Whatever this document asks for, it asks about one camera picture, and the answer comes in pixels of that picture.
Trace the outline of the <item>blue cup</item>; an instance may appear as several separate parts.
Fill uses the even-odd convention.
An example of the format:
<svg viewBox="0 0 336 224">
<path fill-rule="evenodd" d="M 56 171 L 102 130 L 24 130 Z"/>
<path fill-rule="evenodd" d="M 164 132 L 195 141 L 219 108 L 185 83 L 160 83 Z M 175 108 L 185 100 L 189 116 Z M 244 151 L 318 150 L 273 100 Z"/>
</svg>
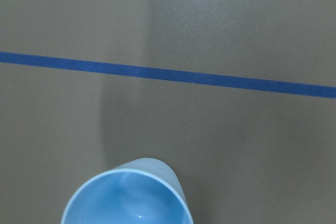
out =
<svg viewBox="0 0 336 224">
<path fill-rule="evenodd" d="M 61 223 L 193 223 L 174 170 L 140 158 L 96 175 L 73 194 Z"/>
</svg>

